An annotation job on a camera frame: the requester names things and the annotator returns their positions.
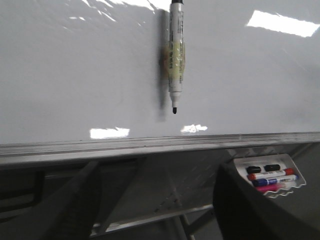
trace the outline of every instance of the marker holder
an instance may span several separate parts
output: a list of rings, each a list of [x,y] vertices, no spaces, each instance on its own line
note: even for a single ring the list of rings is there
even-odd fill
[[[296,186],[292,186],[288,189],[280,188],[278,191],[267,191],[263,195],[268,198],[275,199],[278,196],[287,196],[289,194],[293,194],[295,189],[299,189],[302,186],[307,185],[305,178],[300,173],[299,169],[295,165],[294,161],[288,154],[277,154],[277,155],[269,155],[269,156],[255,156],[255,157],[243,157],[243,158],[235,158],[233,159],[233,163],[235,168],[237,169],[240,176],[246,180],[252,187],[252,182],[248,179],[248,173],[246,168],[250,166],[257,166],[261,168],[261,173],[266,173],[264,166],[271,164],[279,164],[280,169],[288,169],[292,168],[294,170],[294,174],[298,176],[298,179],[295,181]]]

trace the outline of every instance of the metal ledge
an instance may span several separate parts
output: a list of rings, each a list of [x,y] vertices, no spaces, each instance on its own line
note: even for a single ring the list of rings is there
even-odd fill
[[[127,138],[99,141],[0,144],[0,166],[153,153],[320,142],[320,132]]]

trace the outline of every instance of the whiteboard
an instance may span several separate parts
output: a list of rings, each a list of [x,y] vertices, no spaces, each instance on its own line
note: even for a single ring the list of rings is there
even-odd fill
[[[247,26],[255,10],[320,23],[313,0],[184,1],[172,114],[168,0],[0,0],[0,144],[320,131],[320,33]]]

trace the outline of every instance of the black marker cap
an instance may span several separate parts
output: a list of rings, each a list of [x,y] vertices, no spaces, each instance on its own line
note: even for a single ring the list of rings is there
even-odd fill
[[[259,166],[249,166],[246,168],[248,174],[257,174],[261,172],[261,167]]]
[[[265,165],[265,166],[264,166],[264,170],[265,170],[266,172],[278,171],[278,170],[280,170],[280,165],[279,165],[279,164]]]

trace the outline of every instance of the red marker cap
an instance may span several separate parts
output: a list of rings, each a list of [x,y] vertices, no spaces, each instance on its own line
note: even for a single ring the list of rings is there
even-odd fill
[[[287,168],[284,170],[286,175],[292,175],[295,174],[294,170],[292,168]]]
[[[256,175],[254,173],[251,173],[251,174],[248,175],[248,179],[250,181],[256,180]]]

